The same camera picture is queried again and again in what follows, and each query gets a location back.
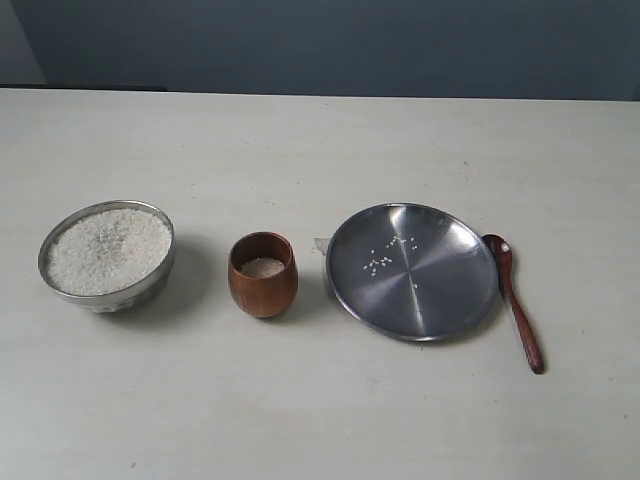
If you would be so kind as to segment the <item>brown wooden cup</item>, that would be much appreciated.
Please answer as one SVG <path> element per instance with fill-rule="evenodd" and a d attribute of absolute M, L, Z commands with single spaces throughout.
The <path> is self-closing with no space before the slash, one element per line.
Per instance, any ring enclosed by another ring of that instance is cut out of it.
<path fill-rule="evenodd" d="M 284 313 L 298 291 L 298 270 L 291 244 L 273 232 L 239 239 L 228 259 L 228 285 L 237 306 L 256 318 Z"/>

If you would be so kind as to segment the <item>round steel plate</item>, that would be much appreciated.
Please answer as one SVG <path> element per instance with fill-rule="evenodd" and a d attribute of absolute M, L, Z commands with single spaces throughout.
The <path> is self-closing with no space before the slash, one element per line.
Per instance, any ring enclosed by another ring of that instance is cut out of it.
<path fill-rule="evenodd" d="M 326 247 L 325 275 L 352 317 L 408 342 L 471 332 L 499 287 L 493 255 L 476 232 L 414 203 L 374 205 L 346 219 Z"/>

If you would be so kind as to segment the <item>steel bowl of rice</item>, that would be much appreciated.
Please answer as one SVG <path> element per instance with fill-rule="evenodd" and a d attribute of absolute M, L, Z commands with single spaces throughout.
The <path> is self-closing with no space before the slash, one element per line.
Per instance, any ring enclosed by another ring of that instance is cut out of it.
<path fill-rule="evenodd" d="M 174 227 L 162 210 L 140 201 L 111 200 L 56 225 L 40 247 L 38 269 L 61 299 L 112 314 L 159 294 L 175 252 Z"/>

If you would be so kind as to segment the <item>red-brown wooden spoon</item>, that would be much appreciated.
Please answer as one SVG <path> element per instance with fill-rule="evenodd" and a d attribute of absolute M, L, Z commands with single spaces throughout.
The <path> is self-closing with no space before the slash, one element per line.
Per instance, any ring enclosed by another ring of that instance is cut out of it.
<path fill-rule="evenodd" d="M 496 263 L 502 291 L 511 306 L 529 367 L 536 375 L 544 374 L 546 365 L 541 348 L 513 286 L 514 257 L 511 247 L 496 234 L 485 234 L 483 241 L 490 249 Z"/>

